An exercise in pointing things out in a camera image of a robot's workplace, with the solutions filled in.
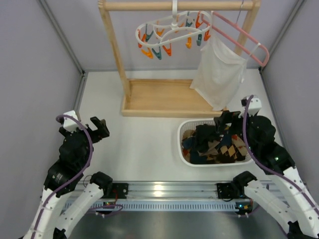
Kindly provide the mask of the black sock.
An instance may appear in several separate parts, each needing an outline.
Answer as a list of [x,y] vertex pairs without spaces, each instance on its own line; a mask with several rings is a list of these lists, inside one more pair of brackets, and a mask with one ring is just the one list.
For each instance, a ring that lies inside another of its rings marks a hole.
[[193,148],[200,152],[205,153],[209,150],[209,142],[217,140],[220,133],[217,131],[215,125],[202,124],[196,126]]

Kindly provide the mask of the dark navy sock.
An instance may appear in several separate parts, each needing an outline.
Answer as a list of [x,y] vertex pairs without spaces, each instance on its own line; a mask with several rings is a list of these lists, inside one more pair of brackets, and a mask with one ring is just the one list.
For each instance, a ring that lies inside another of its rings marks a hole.
[[182,140],[182,155],[184,159],[195,165],[206,164],[207,156],[200,156],[199,152],[193,148],[194,137],[188,137]]

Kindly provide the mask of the white plastic clip hanger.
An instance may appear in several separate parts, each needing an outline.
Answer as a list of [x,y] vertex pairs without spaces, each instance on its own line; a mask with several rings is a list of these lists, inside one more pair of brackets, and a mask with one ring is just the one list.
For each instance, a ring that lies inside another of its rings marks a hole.
[[135,37],[139,48],[157,48],[163,45],[169,46],[179,41],[186,41],[191,37],[192,41],[197,40],[197,36],[202,34],[202,43],[206,42],[210,37],[211,27],[203,22],[196,29],[195,22],[197,13],[202,12],[204,20],[212,24],[212,16],[206,11],[190,10],[178,11],[177,1],[172,1],[172,14],[157,20],[152,20],[141,24],[135,31]]

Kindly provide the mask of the brown striped-cuff sock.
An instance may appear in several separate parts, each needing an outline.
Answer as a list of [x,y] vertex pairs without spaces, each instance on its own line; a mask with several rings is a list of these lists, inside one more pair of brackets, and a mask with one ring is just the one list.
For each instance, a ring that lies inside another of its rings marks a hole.
[[208,143],[208,150],[206,152],[203,153],[199,153],[200,156],[208,156],[208,155],[217,155],[218,154],[218,150],[217,150],[217,146],[220,144],[219,141],[214,140],[213,142],[209,142]]

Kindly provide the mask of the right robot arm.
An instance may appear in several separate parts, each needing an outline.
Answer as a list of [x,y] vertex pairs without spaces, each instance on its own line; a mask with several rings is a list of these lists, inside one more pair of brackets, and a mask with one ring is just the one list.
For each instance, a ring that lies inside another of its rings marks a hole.
[[319,206],[301,180],[295,162],[286,149],[275,142],[275,127],[264,116],[225,111],[214,118],[216,131],[240,136],[256,165],[284,196],[280,200],[249,171],[233,178],[235,191],[263,208],[282,228],[289,239],[319,237]]

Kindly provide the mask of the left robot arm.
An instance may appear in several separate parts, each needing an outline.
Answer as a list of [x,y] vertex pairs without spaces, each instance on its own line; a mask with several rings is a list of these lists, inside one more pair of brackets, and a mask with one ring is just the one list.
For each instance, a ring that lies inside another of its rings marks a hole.
[[66,211],[63,210],[90,166],[93,145],[110,135],[104,119],[91,117],[90,120],[96,126],[95,130],[82,124],[74,111],[56,118],[61,124],[59,132],[64,137],[63,144],[59,148],[58,160],[48,169],[40,205],[25,239],[69,238],[92,204],[110,194],[113,179],[103,172],[96,172],[81,195]]

